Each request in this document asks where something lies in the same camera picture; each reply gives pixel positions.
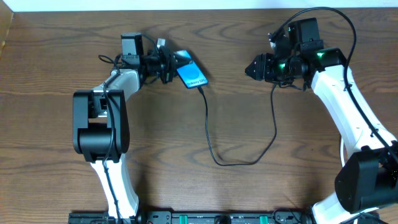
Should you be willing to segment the blue Galaxy smartphone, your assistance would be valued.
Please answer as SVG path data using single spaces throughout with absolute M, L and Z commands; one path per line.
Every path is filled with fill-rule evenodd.
M 192 60 L 190 54 L 186 50 L 179 50 L 176 52 L 178 56 L 191 59 L 187 65 L 177 69 L 177 73 L 184 85 L 188 88 L 197 88 L 208 84 L 208 80 L 200 70 L 199 66 Z

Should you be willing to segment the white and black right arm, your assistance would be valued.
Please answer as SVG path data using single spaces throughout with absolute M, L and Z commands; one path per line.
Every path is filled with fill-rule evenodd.
M 245 74 L 281 88 L 296 79 L 313 90 L 345 147 L 334 192 L 311 206 L 302 223 L 350 223 L 397 202 L 397 139 L 377 119 L 357 87 L 349 57 L 325 48 L 314 18 L 288 21 L 269 34 L 272 53 L 259 54 Z

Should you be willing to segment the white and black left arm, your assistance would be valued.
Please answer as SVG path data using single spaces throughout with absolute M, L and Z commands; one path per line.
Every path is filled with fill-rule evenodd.
M 144 51 L 144 34 L 121 34 L 122 52 L 110 63 L 109 77 L 90 90 L 73 94 L 73 147 L 96 171 L 108 201 L 108 211 L 70 213 L 69 223 L 146 223 L 139 208 L 126 164 L 130 144 L 127 101 L 145 84 L 147 77 L 171 82 L 177 70 L 193 60 L 185 50 L 173 51 L 164 39 Z

